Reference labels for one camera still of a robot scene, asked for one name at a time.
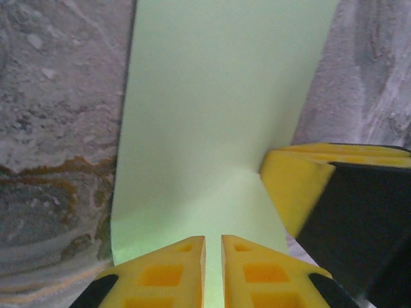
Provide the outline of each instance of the white speck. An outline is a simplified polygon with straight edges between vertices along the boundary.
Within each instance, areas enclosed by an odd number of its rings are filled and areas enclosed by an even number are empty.
[[[84,142],[84,143],[88,143],[88,142],[90,142],[90,141],[92,141],[92,140],[94,140],[94,136],[93,136],[93,135],[90,135],[90,136],[84,137],[83,142]]]
[[[37,50],[40,50],[43,45],[42,39],[36,34],[29,34],[27,36],[27,41]]]
[[[30,203],[30,207],[31,207],[32,209],[34,209],[35,206],[36,206],[36,203],[37,203],[37,199],[33,199],[33,201]]]
[[[13,127],[14,127],[16,130],[18,130],[18,129],[21,128],[21,124],[20,124],[19,122],[16,122],[16,123],[13,124]]]
[[[80,46],[82,43],[79,40],[74,39],[73,44],[74,46]]]
[[[50,80],[52,80],[57,74],[57,72],[54,69],[46,69],[44,67],[41,69],[41,72],[45,77],[47,77]]]

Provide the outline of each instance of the rust stain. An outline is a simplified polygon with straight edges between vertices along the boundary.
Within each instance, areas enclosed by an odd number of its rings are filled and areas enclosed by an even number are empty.
[[[97,208],[100,208],[107,201],[107,198],[112,194],[113,186],[111,181],[107,178],[101,179],[101,184],[94,192],[94,204]]]
[[[111,258],[112,251],[111,251],[111,243],[108,240],[107,242],[101,242],[100,247],[98,248],[97,259],[107,260]]]
[[[93,165],[88,162],[84,157],[75,156],[73,159],[65,161],[63,164],[57,167],[39,166],[33,169],[23,169],[20,173],[14,173],[15,175],[48,175],[50,173],[64,173],[64,172],[84,172],[92,173],[98,176],[104,176],[112,174],[116,169],[117,157],[106,158],[100,161],[98,164]]]
[[[7,184],[28,184],[28,185],[43,185],[49,184],[55,187],[66,190],[70,195],[69,200],[69,209],[67,214],[61,219],[63,224],[68,224],[69,218],[74,215],[77,199],[76,193],[77,188],[70,181],[61,180],[61,179],[48,179],[41,178],[42,175],[53,175],[58,173],[65,172],[83,172],[88,174],[93,174],[98,177],[108,176],[115,172],[116,170],[117,156],[111,158],[106,158],[100,161],[98,164],[93,165],[88,162],[85,158],[76,156],[73,159],[65,161],[63,164],[57,167],[48,167],[48,166],[39,166],[33,169],[24,169],[19,173],[14,173],[12,170],[7,167],[0,166],[0,173],[6,175],[6,177],[0,178],[0,185]],[[107,195],[110,194],[110,189],[107,187],[107,183],[110,183],[107,179],[103,179],[103,188],[97,190],[94,194],[96,200],[96,206],[101,207],[106,200]]]
[[[108,240],[109,232],[107,231],[107,227],[110,223],[110,213],[107,210],[103,215],[101,215],[100,220],[97,224],[96,233],[94,235],[94,239],[101,239],[102,241]]]
[[[85,250],[92,245],[90,234],[82,234],[74,239],[67,245],[66,248],[60,253],[60,260],[66,261],[73,258],[80,250]]]

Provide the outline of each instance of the yellow plastic block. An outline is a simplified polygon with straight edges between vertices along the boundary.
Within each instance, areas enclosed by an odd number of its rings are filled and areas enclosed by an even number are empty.
[[[302,159],[312,160],[317,163],[328,162],[346,162],[350,164],[366,164],[375,166],[389,166],[411,168],[410,157],[382,157],[382,156],[367,156],[367,155],[348,155],[346,153],[310,153],[285,151],[281,152],[288,155],[299,157]]]
[[[291,236],[299,233],[334,170],[335,166],[325,162],[302,159],[285,151],[266,155],[261,179]]]
[[[410,152],[397,148],[390,148],[386,146],[365,146],[355,144],[301,144],[297,146],[287,146],[285,148],[279,148],[278,151],[295,151],[302,153],[327,153],[375,157],[411,157]]]
[[[222,236],[225,308],[328,308],[308,275],[324,269],[234,235]]]
[[[203,307],[204,236],[193,236],[101,273],[118,275],[99,308]]]

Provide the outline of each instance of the gray concrete wall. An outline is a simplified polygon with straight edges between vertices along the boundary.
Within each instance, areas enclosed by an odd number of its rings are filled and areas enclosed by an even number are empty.
[[[0,307],[67,307],[110,262],[133,5],[0,0]],[[410,12],[341,0],[294,143],[411,147]]]

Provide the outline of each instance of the light green paper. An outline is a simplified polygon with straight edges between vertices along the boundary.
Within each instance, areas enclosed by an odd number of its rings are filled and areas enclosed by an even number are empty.
[[[112,209],[116,264],[206,236],[205,308],[223,307],[222,234],[287,252],[258,176],[289,144],[337,0],[139,0]]]

